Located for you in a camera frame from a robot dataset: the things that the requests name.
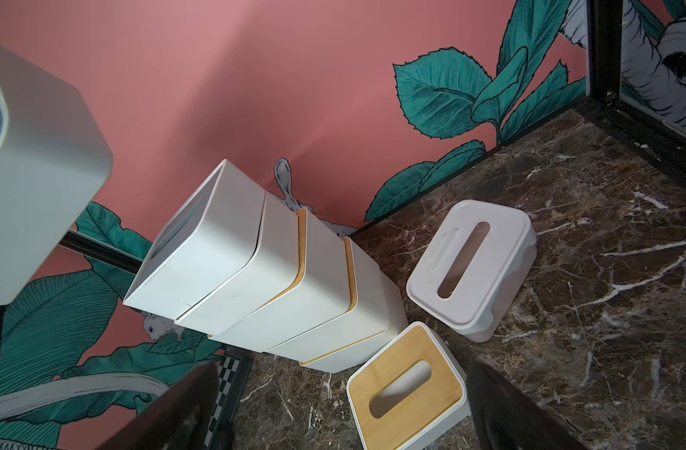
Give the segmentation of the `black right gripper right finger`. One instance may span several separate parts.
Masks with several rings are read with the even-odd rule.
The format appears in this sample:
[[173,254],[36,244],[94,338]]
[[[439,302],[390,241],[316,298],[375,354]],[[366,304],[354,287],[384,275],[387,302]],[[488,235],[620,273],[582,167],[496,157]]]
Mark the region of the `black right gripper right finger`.
[[468,366],[468,401],[483,449],[583,449],[575,437],[491,366]]

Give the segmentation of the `white box grey lid back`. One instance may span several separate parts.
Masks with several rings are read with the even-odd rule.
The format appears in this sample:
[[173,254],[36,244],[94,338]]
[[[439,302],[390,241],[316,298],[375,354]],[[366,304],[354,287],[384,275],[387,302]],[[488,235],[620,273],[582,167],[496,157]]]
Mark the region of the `white box grey lid back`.
[[222,161],[155,238],[123,303],[170,320],[181,317],[252,258],[265,196]]

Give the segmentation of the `large white box bamboo lid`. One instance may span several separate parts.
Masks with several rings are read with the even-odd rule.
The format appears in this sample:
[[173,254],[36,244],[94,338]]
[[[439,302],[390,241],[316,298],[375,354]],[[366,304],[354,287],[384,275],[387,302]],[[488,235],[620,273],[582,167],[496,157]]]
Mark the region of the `large white box bamboo lid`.
[[310,363],[382,332],[389,322],[380,266],[350,238],[343,239],[350,306],[335,318],[271,348],[268,353]]

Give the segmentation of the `narrow white box bamboo lid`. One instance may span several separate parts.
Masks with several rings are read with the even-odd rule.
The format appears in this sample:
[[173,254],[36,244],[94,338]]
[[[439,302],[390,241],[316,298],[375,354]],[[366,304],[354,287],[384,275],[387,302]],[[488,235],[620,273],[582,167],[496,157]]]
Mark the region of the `narrow white box bamboo lid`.
[[175,324],[219,336],[290,287],[300,267],[298,234],[298,216],[268,193],[250,261]]

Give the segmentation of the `white box bamboo lid corner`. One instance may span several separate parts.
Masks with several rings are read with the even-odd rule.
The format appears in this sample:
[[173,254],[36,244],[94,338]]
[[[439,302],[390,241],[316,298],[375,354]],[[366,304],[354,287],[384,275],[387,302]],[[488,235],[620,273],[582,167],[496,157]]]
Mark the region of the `white box bamboo lid corner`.
[[350,306],[343,239],[299,210],[299,272],[290,287],[212,341],[254,352],[271,348],[344,313]]

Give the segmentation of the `white box grey lid front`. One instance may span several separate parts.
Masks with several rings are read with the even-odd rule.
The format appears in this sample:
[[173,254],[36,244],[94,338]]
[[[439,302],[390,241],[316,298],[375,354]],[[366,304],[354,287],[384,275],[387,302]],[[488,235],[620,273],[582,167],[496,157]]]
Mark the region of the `white box grey lid front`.
[[0,46],[0,306],[46,262],[112,166],[80,92]]

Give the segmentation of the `white box grey lid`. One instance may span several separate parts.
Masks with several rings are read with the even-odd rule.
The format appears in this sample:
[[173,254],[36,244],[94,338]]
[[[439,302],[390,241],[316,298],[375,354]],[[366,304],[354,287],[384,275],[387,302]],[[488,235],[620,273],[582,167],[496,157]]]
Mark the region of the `white box grey lid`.
[[222,161],[155,238],[123,303],[170,320],[181,317],[252,258],[265,196]]
[[112,166],[80,92],[0,46],[0,306],[46,262]]

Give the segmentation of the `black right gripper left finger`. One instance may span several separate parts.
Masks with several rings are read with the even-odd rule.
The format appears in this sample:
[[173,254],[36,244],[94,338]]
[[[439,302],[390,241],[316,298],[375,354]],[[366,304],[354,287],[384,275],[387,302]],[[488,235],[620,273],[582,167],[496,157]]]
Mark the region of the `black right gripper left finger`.
[[216,365],[200,365],[101,449],[203,449],[219,388]]

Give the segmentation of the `small white box bamboo lid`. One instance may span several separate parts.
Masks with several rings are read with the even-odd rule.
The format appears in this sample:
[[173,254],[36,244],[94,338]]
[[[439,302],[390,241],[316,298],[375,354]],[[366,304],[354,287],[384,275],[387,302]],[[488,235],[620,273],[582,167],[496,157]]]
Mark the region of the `small white box bamboo lid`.
[[471,415],[466,372],[442,338],[414,322],[347,382],[365,449],[423,449]]

